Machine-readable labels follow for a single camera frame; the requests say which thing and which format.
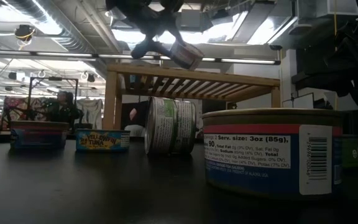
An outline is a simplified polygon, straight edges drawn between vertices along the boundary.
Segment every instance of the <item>dark table surface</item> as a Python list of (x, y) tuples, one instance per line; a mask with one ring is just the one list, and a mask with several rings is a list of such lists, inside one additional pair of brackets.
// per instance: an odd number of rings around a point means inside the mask
[(241, 196), (205, 182), (203, 145), (191, 156), (14, 152), (0, 144), (0, 223), (341, 223), (358, 220), (358, 170), (342, 199), (286, 202)]

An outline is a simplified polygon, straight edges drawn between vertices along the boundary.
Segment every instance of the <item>blue tuna can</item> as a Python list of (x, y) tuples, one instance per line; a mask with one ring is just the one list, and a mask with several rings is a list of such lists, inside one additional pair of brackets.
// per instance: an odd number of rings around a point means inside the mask
[(207, 181), (267, 198), (340, 192), (342, 117), (330, 110), (229, 110), (203, 115)]
[(77, 129), (77, 151), (125, 152), (129, 149), (130, 131)]
[(68, 123), (12, 121), (11, 149), (63, 149)]

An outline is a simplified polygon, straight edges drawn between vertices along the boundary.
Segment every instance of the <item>tuna can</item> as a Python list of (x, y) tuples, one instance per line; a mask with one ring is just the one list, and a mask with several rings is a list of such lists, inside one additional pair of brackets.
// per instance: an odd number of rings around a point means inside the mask
[(175, 100), (178, 111), (178, 131), (172, 152), (191, 153), (196, 135), (196, 106), (192, 102)]
[(342, 166), (343, 168), (358, 167), (358, 136), (344, 134), (342, 136)]
[(146, 154), (170, 153), (177, 140), (177, 106), (168, 98), (150, 97), (146, 120)]
[(204, 54), (191, 44), (182, 45), (175, 41), (171, 47), (172, 60), (184, 69), (194, 70), (202, 61)]
[(229, 110), (203, 115), (207, 181), (268, 198), (339, 191), (342, 116), (331, 110)]
[(77, 151), (125, 152), (129, 149), (130, 131), (77, 129)]
[(12, 121), (11, 149), (63, 149), (68, 123)]

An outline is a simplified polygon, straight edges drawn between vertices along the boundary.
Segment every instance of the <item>can lid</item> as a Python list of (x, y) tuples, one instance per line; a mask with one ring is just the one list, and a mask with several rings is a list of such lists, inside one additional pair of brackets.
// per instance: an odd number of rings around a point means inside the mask
[(315, 115), (315, 116), (333, 116), (342, 117), (342, 113), (333, 110), (321, 109), (293, 109), (293, 108), (259, 108), (259, 109), (241, 109), (241, 110), (224, 110), (203, 114), (204, 118), (215, 116), (234, 116), (234, 115)]
[(11, 126), (41, 126), (41, 127), (63, 127), (68, 128), (69, 124), (64, 122), (48, 121), (11, 121)]
[(102, 130), (102, 129), (76, 129), (76, 131), (99, 131), (99, 132), (114, 132), (114, 133), (130, 133), (131, 131), (125, 131), (125, 130)]

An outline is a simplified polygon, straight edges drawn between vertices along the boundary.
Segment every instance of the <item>wooden shelf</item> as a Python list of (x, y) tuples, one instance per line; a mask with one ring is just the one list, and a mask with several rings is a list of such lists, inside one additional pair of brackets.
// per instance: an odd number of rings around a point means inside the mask
[[(272, 107), (281, 105), (278, 79), (144, 65), (114, 64), (108, 70), (104, 114), (115, 114), (115, 121), (105, 116), (103, 129), (119, 129), (122, 95), (238, 102), (271, 93)], [(136, 77), (132, 84), (131, 75)]]

